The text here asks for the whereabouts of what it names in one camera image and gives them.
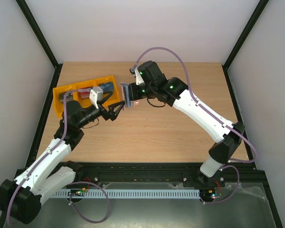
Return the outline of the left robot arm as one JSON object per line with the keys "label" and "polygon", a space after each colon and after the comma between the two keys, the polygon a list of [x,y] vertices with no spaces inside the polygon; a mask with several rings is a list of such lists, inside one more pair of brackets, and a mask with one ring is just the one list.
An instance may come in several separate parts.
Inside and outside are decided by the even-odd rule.
{"label": "left robot arm", "polygon": [[113,103],[107,108],[103,104],[112,96],[108,92],[90,91],[91,105],[82,107],[76,100],[63,101],[62,118],[54,138],[28,168],[14,180],[4,180],[0,185],[0,210],[6,213],[6,223],[13,226],[17,222],[32,222],[44,203],[57,191],[74,183],[80,167],[70,162],[52,174],[54,168],[69,155],[84,136],[83,128],[102,117],[114,121],[125,105],[124,101]]}

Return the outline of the tan leather card holder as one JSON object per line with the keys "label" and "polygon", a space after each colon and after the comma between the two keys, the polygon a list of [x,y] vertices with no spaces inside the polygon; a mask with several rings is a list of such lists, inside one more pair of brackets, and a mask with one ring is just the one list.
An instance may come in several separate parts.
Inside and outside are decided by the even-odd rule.
{"label": "tan leather card holder", "polygon": [[119,83],[121,86],[123,100],[125,101],[124,110],[127,108],[134,108],[139,104],[138,100],[132,101],[130,100],[130,85],[127,83]]}

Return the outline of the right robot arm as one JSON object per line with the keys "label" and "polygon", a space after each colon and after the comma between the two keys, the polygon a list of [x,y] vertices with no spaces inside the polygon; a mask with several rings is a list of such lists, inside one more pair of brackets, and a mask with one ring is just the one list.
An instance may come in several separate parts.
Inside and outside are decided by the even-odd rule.
{"label": "right robot arm", "polygon": [[135,82],[126,89],[128,100],[153,99],[186,114],[201,126],[214,141],[207,159],[197,172],[198,182],[208,186],[216,172],[232,157],[242,142],[244,125],[223,118],[197,97],[192,96],[189,86],[177,77],[167,79],[157,63],[147,61],[130,69]]}

